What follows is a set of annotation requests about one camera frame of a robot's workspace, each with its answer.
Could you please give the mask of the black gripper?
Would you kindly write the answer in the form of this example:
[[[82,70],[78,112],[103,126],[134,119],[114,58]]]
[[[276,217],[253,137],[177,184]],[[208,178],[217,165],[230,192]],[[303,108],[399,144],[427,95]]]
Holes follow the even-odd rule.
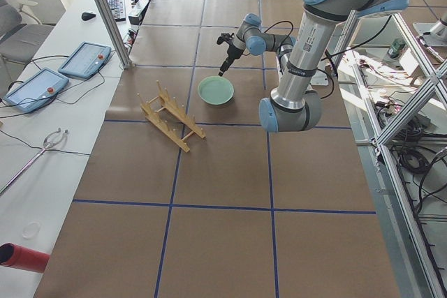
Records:
[[[223,61],[219,68],[218,76],[223,76],[224,73],[231,67],[234,60],[239,59],[244,54],[244,42],[240,40],[233,40],[228,42],[227,58]]]

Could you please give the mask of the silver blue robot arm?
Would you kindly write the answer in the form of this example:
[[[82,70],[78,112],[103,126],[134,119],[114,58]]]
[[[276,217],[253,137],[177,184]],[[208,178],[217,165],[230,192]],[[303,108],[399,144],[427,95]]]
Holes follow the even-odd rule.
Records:
[[[258,115],[268,132],[306,131],[321,118],[321,99],[311,88],[311,78],[330,42],[337,24],[345,22],[354,10],[359,16],[398,13],[410,0],[303,0],[297,38],[265,33],[261,19],[249,13],[237,33],[222,33],[217,44],[228,43],[227,58],[220,67],[223,75],[244,51],[252,55],[274,52],[279,62],[281,79],[270,96],[261,99]]]

